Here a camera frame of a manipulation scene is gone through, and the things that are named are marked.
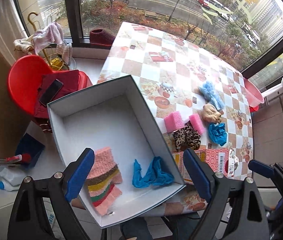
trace red chair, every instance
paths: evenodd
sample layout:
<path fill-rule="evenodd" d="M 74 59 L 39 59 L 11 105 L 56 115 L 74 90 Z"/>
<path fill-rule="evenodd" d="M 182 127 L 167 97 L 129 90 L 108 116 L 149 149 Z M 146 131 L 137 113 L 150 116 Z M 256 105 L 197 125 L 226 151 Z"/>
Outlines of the red chair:
<path fill-rule="evenodd" d="M 33 117 L 37 89 L 42 83 L 42 76 L 54 72 L 40 56 L 27 55 L 18 59 L 8 74 L 7 88 L 10 97 L 16 105 Z M 89 77 L 79 71 L 78 90 L 92 85 Z"/>

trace lamp post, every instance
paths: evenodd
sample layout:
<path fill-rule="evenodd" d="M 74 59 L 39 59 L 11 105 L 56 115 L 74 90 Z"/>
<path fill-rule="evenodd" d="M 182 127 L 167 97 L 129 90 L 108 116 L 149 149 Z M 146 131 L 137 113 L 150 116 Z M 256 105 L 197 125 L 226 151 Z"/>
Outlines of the lamp post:
<path fill-rule="evenodd" d="M 172 14 L 174 13 L 174 11 L 175 11 L 175 9 L 176 9 L 176 6 L 177 6 L 178 2 L 179 2 L 179 0 L 177 0 L 177 3 L 175 4 L 174 9 L 172 10 L 171 15 L 169 16 L 169 18 L 168 18 L 168 20 L 167 20 L 168 22 L 170 22 L 171 17 L 172 17 Z"/>

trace red stripe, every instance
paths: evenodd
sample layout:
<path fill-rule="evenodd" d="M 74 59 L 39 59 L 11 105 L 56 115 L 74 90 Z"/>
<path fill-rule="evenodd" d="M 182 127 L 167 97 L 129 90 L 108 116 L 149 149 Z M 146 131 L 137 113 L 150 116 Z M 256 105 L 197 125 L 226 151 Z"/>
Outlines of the red stripe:
<path fill-rule="evenodd" d="M 107 198 L 107 196 L 109 195 L 109 193 L 112 192 L 114 186 L 115 186 L 114 184 L 111 184 L 110 187 L 109 187 L 109 189 L 108 189 L 107 194 L 105 194 L 105 196 L 104 196 L 102 199 L 93 202 L 94 207 L 99 206 L 99 205 Z"/>

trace maroon knitted shoe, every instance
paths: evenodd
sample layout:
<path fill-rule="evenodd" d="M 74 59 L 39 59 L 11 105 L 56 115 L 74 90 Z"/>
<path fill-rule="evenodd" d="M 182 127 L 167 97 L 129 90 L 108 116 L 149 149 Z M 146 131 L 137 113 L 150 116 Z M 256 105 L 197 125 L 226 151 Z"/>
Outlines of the maroon knitted shoe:
<path fill-rule="evenodd" d="M 89 40 L 93 44 L 111 46 L 115 40 L 115 36 L 104 29 L 96 29 L 89 33 Z"/>

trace green stripe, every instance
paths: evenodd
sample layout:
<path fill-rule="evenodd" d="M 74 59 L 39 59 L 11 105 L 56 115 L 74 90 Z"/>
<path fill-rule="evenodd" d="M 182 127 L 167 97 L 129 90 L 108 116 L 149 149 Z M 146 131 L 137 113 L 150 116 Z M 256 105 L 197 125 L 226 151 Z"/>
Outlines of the green stripe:
<path fill-rule="evenodd" d="M 107 188 L 105 189 L 105 191 L 104 191 L 103 193 L 101 193 L 100 195 L 95 196 L 95 197 L 90 197 L 90 199 L 92 200 L 92 202 L 96 202 L 96 201 L 102 199 L 102 198 L 106 195 L 106 193 L 108 192 L 109 187 L 110 187 L 110 184 L 107 186 Z"/>

